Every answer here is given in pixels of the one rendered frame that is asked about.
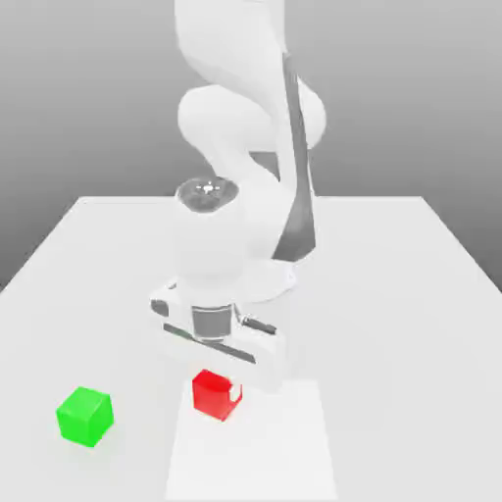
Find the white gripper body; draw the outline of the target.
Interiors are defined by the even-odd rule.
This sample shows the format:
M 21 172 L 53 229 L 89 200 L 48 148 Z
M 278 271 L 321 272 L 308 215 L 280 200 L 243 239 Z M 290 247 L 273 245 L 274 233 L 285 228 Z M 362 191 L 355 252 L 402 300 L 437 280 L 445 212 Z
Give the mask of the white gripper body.
M 209 370 L 265 392 L 279 392 L 287 374 L 287 342 L 280 331 L 269 334 L 236 325 L 225 340 L 202 342 L 163 323 L 161 341 L 167 355 L 192 371 Z

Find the small green cube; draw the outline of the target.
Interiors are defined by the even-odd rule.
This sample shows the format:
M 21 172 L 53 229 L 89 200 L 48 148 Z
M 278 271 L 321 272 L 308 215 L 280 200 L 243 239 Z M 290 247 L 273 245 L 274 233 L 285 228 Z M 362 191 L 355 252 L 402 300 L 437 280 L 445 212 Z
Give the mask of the small green cube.
M 63 438 L 93 448 L 114 424 L 111 396 L 80 386 L 57 408 L 56 418 Z

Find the small red cube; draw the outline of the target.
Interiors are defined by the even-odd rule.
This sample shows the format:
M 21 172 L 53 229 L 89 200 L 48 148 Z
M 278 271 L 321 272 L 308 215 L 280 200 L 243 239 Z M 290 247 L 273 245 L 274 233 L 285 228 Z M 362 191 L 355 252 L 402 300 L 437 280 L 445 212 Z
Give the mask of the small red cube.
M 228 390 L 233 381 L 226 376 L 202 370 L 192 380 L 193 406 L 199 412 L 224 422 L 240 403 L 228 400 Z

